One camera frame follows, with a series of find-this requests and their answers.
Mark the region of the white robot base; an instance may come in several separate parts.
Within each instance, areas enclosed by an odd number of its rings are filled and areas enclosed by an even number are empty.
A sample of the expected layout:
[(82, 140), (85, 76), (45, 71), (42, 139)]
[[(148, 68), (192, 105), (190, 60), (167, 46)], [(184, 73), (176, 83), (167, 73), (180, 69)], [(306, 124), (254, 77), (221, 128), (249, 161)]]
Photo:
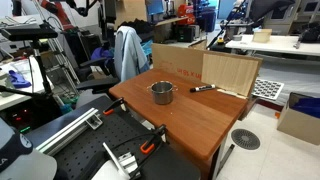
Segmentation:
[(0, 119), (0, 180), (53, 180), (56, 160)]

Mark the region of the red robot arm background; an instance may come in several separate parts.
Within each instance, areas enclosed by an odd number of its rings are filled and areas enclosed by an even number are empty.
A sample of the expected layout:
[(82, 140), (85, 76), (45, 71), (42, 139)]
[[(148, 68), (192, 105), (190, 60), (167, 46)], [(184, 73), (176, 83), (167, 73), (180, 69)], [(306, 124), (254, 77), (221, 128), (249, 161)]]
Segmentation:
[(48, 12), (54, 14), (59, 22), (62, 25), (63, 30), (69, 30), (73, 29), (74, 26), (72, 25), (70, 19), (68, 18), (67, 14), (63, 10), (61, 2), (65, 1), (67, 5), (74, 9), (80, 16), (87, 17), (89, 10), (101, 0), (85, 0), (85, 6), (84, 7), (78, 7), (75, 0), (37, 0), (37, 2), (40, 4), (40, 6), (44, 9), (46, 9)]

